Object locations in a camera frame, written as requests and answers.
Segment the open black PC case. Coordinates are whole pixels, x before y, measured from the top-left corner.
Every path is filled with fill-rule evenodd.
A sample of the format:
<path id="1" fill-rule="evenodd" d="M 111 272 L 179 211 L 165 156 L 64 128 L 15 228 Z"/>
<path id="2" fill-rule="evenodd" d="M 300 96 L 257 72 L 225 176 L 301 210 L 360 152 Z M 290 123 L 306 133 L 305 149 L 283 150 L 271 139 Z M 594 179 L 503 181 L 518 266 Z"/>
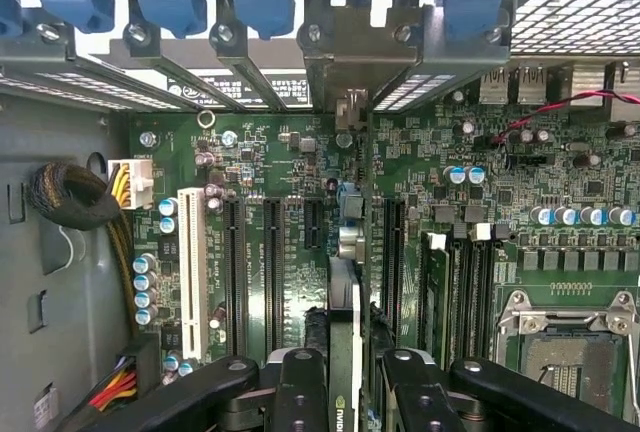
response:
<path id="1" fill-rule="evenodd" d="M 293 31 L 262 40 L 233 0 L 206 0 L 204 32 L 176 38 L 137 0 L 114 0 L 114 28 L 85 34 L 21 0 L 23 33 L 0 38 L 0 432 L 75 432 L 227 356 L 169 369 L 141 317 L 150 270 L 133 217 L 108 190 L 108 161 L 132 150 L 142 115 L 334 115 L 314 105 L 299 34 L 347 0 L 294 0 Z M 442 0 L 371 0 L 419 13 L 417 58 L 386 86 L 377 114 L 440 103 L 500 67 L 640 61 L 640 0 L 502 0 L 494 27 L 445 36 Z M 256 362 L 264 367 L 281 347 Z M 382 358 L 370 362 L 368 432 L 387 432 Z"/>

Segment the white expansion slot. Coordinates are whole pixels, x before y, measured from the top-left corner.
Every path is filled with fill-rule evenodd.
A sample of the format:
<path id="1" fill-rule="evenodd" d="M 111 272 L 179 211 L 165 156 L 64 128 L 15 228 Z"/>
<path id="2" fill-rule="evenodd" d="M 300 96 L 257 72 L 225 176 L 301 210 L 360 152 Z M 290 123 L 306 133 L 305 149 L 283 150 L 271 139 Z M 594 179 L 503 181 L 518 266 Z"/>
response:
<path id="1" fill-rule="evenodd" d="M 208 348 L 204 190 L 179 189 L 177 200 L 182 355 L 202 361 Z"/>

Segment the silver rear port block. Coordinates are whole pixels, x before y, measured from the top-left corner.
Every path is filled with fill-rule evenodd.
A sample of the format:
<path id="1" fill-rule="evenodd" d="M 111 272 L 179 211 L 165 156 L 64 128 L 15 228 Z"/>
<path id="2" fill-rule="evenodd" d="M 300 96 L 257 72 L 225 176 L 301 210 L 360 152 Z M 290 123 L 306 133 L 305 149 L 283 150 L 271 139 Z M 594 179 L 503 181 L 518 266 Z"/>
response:
<path id="1" fill-rule="evenodd" d="M 479 102 L 490 105 L 541 105 L 546 102 L 547 71 L 542 67 L 500 67 L 480 80 Z"/>
<path id="2" fill-rule="evenodd" d="M 619 95 L 640 99 L 640 61 L 610 62 L 606 65 L 576 65 L 569 92 L 571 96 L 595 90 L 613 90 Z M 591 97 L 574 101 L 569 106 L 571 125 L 640 122 L 640 105 L 618 99 Z"/>

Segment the green motherboard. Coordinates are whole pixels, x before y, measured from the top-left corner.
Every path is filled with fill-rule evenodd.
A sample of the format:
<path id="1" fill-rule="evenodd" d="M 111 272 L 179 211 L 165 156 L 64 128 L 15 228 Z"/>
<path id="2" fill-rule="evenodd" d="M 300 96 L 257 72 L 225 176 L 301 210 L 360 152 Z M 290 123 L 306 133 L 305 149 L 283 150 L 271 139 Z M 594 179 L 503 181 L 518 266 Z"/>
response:
<path id="1" fill-rule="evenodd" d="M 471 231 L 489 223 L 504 245 L 496 323 L 507 296 L 535 305 L 606 305 L 629 291 L 640 313 L 640 122 L 571 125 L 569 106 L 591 97 L 640 105 L 632 95 L 595 90 L 571 96 L 573 69 L 547 71 L 541 105 L 479 102 L 479 88 L 440 103 L 373 119 L 370 362 L 389 347 L 414 347 L 448 367 L 453 229 L 467 235 L 468 353 Z M 190 369 L 228 353 L 223 201 L 244 212 L 246 356 L 268 356 L 263 202 L 279 198 L 284 220 L 283 345 L 328 356 L 329 259 L 336 252 L 339 182 L 352 159 L 326 114 L 142 115 L 132 150 L 151 159 L 153 205 L 133 217 L 138 258 L 150 270 L 141 317 L 159 334 L 169 369 Z M 177 191 L 204 190 L 208 348 L 182 355 Z M 304 201 L 323 201 L 322 246 L 304 247 Z M 384 200 L 405 202 L 401 335 L 394 344 L 382 308 Z"/>

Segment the CPU socket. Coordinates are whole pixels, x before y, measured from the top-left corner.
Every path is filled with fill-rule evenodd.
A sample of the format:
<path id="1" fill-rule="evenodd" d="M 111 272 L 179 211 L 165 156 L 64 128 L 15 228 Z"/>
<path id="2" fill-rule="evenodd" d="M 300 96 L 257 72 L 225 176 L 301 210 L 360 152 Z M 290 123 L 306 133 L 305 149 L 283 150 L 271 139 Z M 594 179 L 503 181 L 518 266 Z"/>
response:
<path id="1" fill-rule="evenodd" d="M 498 315 L 492 360 L 640 427 L 640 313 L 629 291 L 606 305 L 535 305 L 520 289 Z"/>

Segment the white power connector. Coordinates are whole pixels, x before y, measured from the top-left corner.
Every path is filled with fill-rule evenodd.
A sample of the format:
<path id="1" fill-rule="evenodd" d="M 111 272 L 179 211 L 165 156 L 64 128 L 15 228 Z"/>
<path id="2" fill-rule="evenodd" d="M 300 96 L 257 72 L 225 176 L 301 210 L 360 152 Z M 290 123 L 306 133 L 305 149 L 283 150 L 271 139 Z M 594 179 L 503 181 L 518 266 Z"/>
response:
<path id="1" fill-rule="evenodd" d="M 153 167 L 151 159 L 109 160 L 108 190 L 123 210 L 153 205 Z"/>

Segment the black RAM slot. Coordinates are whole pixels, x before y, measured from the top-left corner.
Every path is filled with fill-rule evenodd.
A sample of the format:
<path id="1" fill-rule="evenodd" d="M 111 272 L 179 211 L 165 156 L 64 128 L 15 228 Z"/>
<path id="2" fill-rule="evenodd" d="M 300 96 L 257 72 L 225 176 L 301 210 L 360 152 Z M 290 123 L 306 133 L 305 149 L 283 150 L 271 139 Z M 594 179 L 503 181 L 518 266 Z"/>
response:
<path id="1" fill-rule="evenodd" d="M 450 361 L 463 356 L 466 339 L 467 311 L 467 235 L 460 226 L 453 229 L 452 242 L 452 298 Z"/>
<path id="2" fill-rule="evenodd" d="M 471 282 L 470 282 L 470 301 L 469 301 L 469 339 L 468 353 L 471 356 L 482 357 L 479 354 L 476 339 L 476 324 L 478 314 L 478 285 L 479 285 L 479 265 L 480 254 L 479 246 L 482 242 L 488 241 L 491 237 L 492 226 L 489 223 L 478 223 L 472 227 L 471 239 Z"/>
<path id="3" fill-rule="evenodd" d="M 488 241 L 484 241 L 479 246 L 479 285 L 478 285 L 478 314 L 476 324 L 476 339 L 479 354 L 489 358 L 495 332 L 495 309 L 496 292 L 495 287 L 501 281 L 498 270 L 500 257 L 504 252 L 504 243 L 494 237 L 494 230 Z"/>

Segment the short black expansion slot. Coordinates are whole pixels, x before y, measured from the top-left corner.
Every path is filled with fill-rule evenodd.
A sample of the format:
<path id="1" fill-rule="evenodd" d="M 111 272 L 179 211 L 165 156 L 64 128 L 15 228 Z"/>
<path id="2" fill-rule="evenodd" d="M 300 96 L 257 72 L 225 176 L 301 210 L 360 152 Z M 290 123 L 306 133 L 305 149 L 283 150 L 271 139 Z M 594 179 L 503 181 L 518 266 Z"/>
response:
<path id="1" fill-rule="evenodd" d="M 322 229 L 324 219 L 323 201 L 309 198 L 304 201 L 304 247 L 307 250 L 319 249 L 322 246 Z"/>

